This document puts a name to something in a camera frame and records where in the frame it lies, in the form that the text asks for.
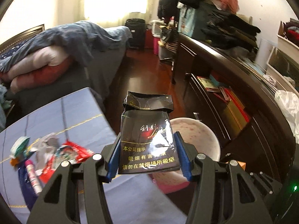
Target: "silver screw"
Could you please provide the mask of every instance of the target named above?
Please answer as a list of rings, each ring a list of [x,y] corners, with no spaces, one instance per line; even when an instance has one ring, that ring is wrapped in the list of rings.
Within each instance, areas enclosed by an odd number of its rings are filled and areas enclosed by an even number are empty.
[[[92,156],[92,159],[95,161],[101,160],[101,158],[102,158],[102,155],[98,154],[98,153]]]
[[[205,155],[203,153],[198,153],[196,157],[201,160],[205,159]]]
[[[61,166],[62,166],[62,167],[67,167],[69,164],[70,164],[69,161],[63,161],[63,162],[61,163]]]
[[[231,160],[229,162],[232,166],[238,166],[238,162],[236,160]]]

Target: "glue stick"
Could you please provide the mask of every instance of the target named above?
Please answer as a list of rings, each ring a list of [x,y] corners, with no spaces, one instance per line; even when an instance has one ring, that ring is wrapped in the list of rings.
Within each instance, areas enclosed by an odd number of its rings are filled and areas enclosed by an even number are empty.
[[[42,191],[42,188],[40,186],[37,176],[35,175],[33,162],[31,160],[27,160],[25,161],[25,166],[34,192],[36,193],[36,195],[39,195],[39,193]]]

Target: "reddish brown floor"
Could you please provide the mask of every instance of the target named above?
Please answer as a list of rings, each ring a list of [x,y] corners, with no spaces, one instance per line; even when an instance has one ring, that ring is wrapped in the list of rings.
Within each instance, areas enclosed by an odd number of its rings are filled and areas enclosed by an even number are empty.
[[[127,91],[150,94],[170,94],[174,111],[170,119],[185,117],[171,83],[171,66],[159,62],[153,50],[128,50],[110,87],[110,95],[105,101],[105,116],[116,134],[120,132],[122,102]]]

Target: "headboard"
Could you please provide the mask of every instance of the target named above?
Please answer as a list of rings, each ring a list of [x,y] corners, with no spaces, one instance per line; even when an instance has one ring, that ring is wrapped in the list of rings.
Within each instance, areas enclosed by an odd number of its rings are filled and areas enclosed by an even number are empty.
[[[36,26],[34,28],[28,29],[18,35],[6,40],[3,44],[0,45],[0,54],[9,50],[9,48],[13,45],[17,45],[18,43],[33,37],[34,35],[39,34],[40,32],[44,31],[44,24]]]

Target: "blue gripper pad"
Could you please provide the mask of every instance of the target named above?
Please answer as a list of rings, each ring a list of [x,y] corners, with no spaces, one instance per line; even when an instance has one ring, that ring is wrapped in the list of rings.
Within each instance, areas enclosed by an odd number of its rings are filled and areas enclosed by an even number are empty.
[[[115,150],[108,162],[108,173],[106,178],[108,179],[109,182],[112,181],[112,179],[116,176],[116,172],[118,169],[118,162],[119,162],[119,153],[121,149],[121,140],[119,138],[119,141],[117,142],[117,145],[115,147]]]
[[[189,160],[188,155],[185,151],[185,147],[183,146],[185,144],[183,138],[181,137],[180,132],[175,132],[173,134],[174,141],[176,144],[176,148],[178,151],[178,158],[180,160],[180,166],[181,171],[185,178],[187,178],[188,181],[192,180],[192,162]]]

